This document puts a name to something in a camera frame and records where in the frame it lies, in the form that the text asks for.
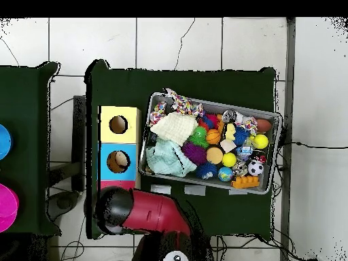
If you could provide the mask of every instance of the pink block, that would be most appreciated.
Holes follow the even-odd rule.
[[[135,187],[135,181],[124,181],[124,180],[101,180],[101,189],[108,186],[118,186],[126,190],[133,189]]]

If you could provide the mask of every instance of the yellow tennis ball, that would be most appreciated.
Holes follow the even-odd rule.
[[[226,153],[224,154],[224,157],[222,157],[222,164],[226,167],[232,167],[237,162],[237,157],[232,153]]]
[[[253,145],[256,149],[264,149],[268,145],[268,138],[263,134],[257,134],[253,139]]]

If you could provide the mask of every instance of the hole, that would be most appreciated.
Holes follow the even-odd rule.
[[[131,165],[131,160],[126,152],[114,151],[107,157],[107,168],[114,173],[123,173]]]
[[[110,130],[115,134],[123,134],[128,129],[127,119],[123,116],[114,116],[109,122]]]

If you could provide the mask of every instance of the purple ball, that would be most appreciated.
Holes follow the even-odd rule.
[[[207,151],[201,146],[196,146],[188,141],[181,148],[184,155],[190,159],[195,165],[201,165],[207,161]]]

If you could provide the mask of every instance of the green mat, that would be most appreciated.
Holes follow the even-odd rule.
[[[48,187],[48,83],[57,63],[39,67],[0,67],[0,123],[13,147],[0,160],[0,183],[19,198],[14,224],[6,232],[54,235],[59,229],[46,215]]]
[[[92,104],[92,171],[97,171],[97,109],[99,105],[137,107],[145,125],[147,105],[153,92],[170,88],[187,97],[273,111],[275,70],[261,71],[147,71],[109,69],[104,60],[94,61],[86,72],[87,102]],[[92,183],[97,174],[92,174]],[[265,195],[228,195],[227,190],[207,186],[205,196],[184,194],[184,182],[141,176],[141,189],[151,184],[171,185],[171,195],[181,207],[189,200],[201,219],[205,233],[260,234],[270,239],[271,192]]]

